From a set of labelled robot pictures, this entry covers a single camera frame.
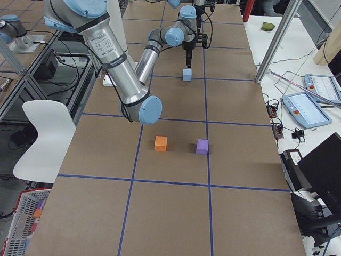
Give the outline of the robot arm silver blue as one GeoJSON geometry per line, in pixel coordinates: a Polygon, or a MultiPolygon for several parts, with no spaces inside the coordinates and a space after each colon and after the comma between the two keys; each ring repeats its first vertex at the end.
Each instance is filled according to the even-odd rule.
{"type": "Polygon", "coordinates": [[[145,83],[148,79],[161,52],[165,50],[165,45],[169,45],[171,48],[182,47],[186,57],[186,68],[182,71],[182,81],[192,81],[192,51],[197,44],[206,47],[208,41],[207,34],[200,32],[201,16],[204,14],[204,10],[204,4],[185,5],[180,8],[173,25],[154,29],[149,33],[148,43],[135,68],[140,82],[145,83]]]}
{"type": "Polygon", "coordinates": [[[85,38],[85,44],[115,83],[120,111],[126,119],[145,125],[159,119],[161,100],[150,95],[110,28],[107,1],[44,1],[44,19],[51,28],[85,38]]]}

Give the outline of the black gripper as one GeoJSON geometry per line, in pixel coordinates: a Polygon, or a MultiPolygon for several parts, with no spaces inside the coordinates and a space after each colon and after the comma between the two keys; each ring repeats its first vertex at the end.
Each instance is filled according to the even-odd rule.
{"type": "Polygon", "coordinates": [[[192,51],[196,48],[196,40],[190,42],[183,41],[182,48],[186,51],[186,67],[191,68],[192,66],[192,51]]]}

